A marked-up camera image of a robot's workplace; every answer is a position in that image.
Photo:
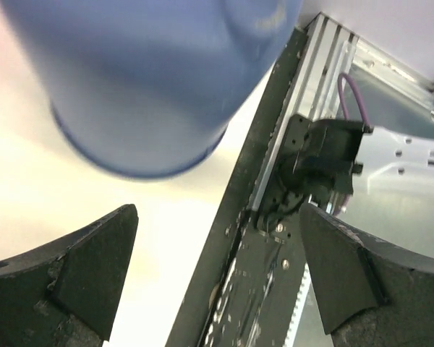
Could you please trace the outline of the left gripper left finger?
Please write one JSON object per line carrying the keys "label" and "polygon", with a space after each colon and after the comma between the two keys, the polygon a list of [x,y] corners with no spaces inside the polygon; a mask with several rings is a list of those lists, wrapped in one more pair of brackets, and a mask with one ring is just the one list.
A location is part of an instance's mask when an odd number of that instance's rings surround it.
{"label": "left gripper left finger", "polygon": [[0,261],[0,346],[102,346],[137,233],[133,204]]}

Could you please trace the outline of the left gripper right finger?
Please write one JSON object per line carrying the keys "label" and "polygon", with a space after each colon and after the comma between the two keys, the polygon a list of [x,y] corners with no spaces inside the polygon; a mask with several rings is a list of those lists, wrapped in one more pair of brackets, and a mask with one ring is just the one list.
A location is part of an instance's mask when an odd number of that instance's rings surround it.
{"label": "left gripper right finger", "polygon": [[306,204],[300,231],[323,329],[335,346],[434,346],[434,258]]}

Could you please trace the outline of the blue plastic bucket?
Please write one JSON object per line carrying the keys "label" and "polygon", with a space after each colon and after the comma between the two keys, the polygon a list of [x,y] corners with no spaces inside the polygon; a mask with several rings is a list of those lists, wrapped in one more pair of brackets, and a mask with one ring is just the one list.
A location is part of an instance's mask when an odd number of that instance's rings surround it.
{"label": "blue plastic bucket", "polygon": [[122,176],[205,160],[288,43],[300,1],[0,1],[69,142]]}

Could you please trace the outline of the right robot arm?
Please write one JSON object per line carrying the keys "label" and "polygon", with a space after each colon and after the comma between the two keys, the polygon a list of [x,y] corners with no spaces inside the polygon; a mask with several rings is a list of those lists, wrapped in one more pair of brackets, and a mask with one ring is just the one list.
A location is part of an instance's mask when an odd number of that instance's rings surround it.
{"label": "right robot arm", "polygon": [[276,165],[286,192],[326,205],[354,191],[434,200],[434,140],[361,121],[290,118]]}

